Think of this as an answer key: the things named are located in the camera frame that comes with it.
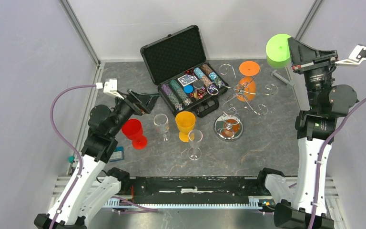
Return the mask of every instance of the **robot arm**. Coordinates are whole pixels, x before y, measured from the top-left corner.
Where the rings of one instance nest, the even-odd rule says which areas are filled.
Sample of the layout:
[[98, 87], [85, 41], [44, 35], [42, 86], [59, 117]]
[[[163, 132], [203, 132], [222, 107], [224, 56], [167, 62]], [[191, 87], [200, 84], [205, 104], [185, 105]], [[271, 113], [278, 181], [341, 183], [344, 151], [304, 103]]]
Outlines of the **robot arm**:
[[138, 94], [131, 90], [128, 90], [127, 94], [118, 92], [115, 79], [107, 81], [103, 91], [115, 98], [116, 106], [110, 110], [105, 105], [98, 105], [91, 110], [88, 137], [81, 151], [82, 174], [77, 175], [75, 171], [49, 212], [36, 217], [34, 225], [39, 229], [50, 228], [53, 220], [53, 229], [85, 229], [106, 201], [126, 189], [128, 185], [122, 184], [122, 181], [129, 177], [129, 174], [112, 168], [107, 172], [108, 175], [102, 184], [86, 198], [92, 183], [117, 147], [117, 141], [114, 139], [116, 134], [132, 115], [149, 114], [159, 94]]
[[[323, 155], [319, 153], [325, 140], [335, 131], [337, 119], [345, 117], [358, 100], [352, 87], [332, 85], [332, 73], [338, 64], [357, 66], [366, 61], [366, 46], [357, 45], [349, 59], [338, 61], [337, 51], [316, 50], [294, 38], [289, 38], [288, 44], [293, 71], [304, 75], [310, 105], [310, 110], [300, 111], [295, 123], [300, 157], [298, 181], [294, 195], [279, 174], [266, 175], [264, 185], [278, 203], [274, 211], [277, 227], [306, 229], [316, 205], [312, 228], [333, 229], [334, 222], [326, 218], [324, 195], [326, 165], [333, 139], [325, 146]], [[316, 187], [318, 167], [320, 177]], [[315, 188], [319, 190], [317, 202]]]

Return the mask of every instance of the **green plastic cup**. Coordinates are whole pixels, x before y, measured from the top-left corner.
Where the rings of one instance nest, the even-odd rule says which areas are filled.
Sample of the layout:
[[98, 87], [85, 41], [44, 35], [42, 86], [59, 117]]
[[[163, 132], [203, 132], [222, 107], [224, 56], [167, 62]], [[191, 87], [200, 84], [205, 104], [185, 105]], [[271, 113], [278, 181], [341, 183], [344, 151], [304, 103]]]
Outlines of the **green plastic cup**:
[[267, 63], [272, 68], [284, 68], [291, 61], [288, 34], [277, 34], [266, 45]]

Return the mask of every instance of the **orange cup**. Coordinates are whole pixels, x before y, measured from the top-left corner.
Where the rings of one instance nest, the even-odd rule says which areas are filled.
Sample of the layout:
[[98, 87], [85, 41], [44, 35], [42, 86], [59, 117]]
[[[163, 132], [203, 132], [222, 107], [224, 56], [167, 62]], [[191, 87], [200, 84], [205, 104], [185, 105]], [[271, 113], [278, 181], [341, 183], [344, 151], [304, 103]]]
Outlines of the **orange cup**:
[[179, 139], [182, 142], [189, 142], [189, 132], [194, 129], [195, 115], [188, 111], [182, 111], [175, 118], [177, 128], [179, 129]]
[[[249, 76], [242, 78], [239, 81], [239, 86], [244, 86], [245, 92], [256, 93], [256, 82]], [[246, 102], [244, 97], [246, 97], [247, 101], [251, 101], [254, 96], [254, 94], [244, 93], [243, 96], [236, 96], [236, 98], [239, 101]]]

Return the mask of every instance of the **blue poker chip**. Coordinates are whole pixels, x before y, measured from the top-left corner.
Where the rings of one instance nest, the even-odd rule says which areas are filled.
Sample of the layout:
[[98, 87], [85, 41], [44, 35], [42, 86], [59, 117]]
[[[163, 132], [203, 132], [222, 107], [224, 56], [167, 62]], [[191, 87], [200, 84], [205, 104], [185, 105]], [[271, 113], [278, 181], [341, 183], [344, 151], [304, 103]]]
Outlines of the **blue poker chip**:
[[192, 93], [193, 90], [194, 90], [194, 88], [191, 85], [187, 85], [187, 86], [184, 87], [184, 92], [186, 92], [187, 94]]

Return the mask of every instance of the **blue small box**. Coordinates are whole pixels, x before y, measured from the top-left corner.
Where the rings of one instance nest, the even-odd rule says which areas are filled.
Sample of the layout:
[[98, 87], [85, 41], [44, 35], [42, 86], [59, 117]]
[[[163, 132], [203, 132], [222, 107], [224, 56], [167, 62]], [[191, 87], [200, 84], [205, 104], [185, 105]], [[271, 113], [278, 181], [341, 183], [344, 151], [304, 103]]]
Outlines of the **blue small box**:
[[109, 159], [109, 162], [124, 160], [124, 147], [118, 146]]

